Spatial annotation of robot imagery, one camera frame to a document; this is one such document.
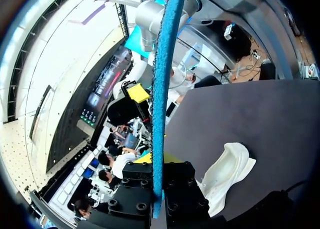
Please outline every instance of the desk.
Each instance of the desk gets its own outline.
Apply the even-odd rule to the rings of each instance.
[[[304,80],[190,90],[166,128],[164,151],[190,161],[201,182],[225,143],[240,142],[248,148],[256,164],[227,194],[220,214],[230,220],[271,191],[308,179],[320,145],[319,91],[319,82]],[[296,200],[303,187],[289,196]]]

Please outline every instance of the blue sponge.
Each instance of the blue sponge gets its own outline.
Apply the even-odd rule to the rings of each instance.
[[[168,0],[157,41],[152,85],[152,165],[155,202],[153,217],[158,218],[162,203],[164,134],[170,72],[179,22],[185,0]]]

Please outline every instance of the yellow object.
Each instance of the yellow object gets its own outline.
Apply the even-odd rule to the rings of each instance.
[[[127,91],[130,98],[135,100],[136,103],[142,103],[150,98],[149,94],[143,89],[140,83],[129,88]]]
[[[164,152],[163,153],[164,163],[182,163],[183,161],[179,160],[178,158]],[[139,158],[134,163],[152,163],[151,153]]]

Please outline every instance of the yellow box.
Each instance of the yellow box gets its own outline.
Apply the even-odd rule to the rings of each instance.
[[[140,83],[129,88],[127,91],[130,98],[135,100],[136,103],[142,103],[150,98],[150,95],[143,89]]]

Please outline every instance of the black hair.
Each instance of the black hair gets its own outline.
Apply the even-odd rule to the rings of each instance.
[[[108,182],[109,181],[109,179],[107,177],[107,171],[106,170],[99,171],[98,176],[99,176],[99,179],[104,181],[104,182]]]
[[[91,206],[90,202],[87,199],[79,199],[74,203],[74,211],[77,215],[80,213],[80,210],[87,211],[89,209],[89,206]]]
[[[122,147],[116,147],[115,145],[110,145],[108,147],[108,151],[109,151],[110,155],[117,157],[122,154]]]
[[[105,151],[100,152],[100,154],[98,155],[98,161],[99,161],[99,163],[101,163],[104,166],[109,166],[109,164],[110,164],[110,160],[107,157]]]

